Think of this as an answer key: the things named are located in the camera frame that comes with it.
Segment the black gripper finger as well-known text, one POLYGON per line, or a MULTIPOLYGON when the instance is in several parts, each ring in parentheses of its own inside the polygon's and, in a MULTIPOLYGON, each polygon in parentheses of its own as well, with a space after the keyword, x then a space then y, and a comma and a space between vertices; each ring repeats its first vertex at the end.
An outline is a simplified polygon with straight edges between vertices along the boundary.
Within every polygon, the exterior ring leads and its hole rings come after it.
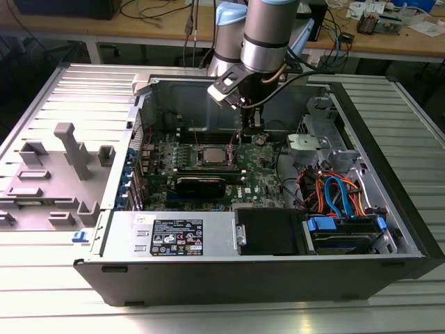
POLYGON ((264 121, 248 120, 243 124, 243 134, 245 136, 254 136, 264 131, 264 121))

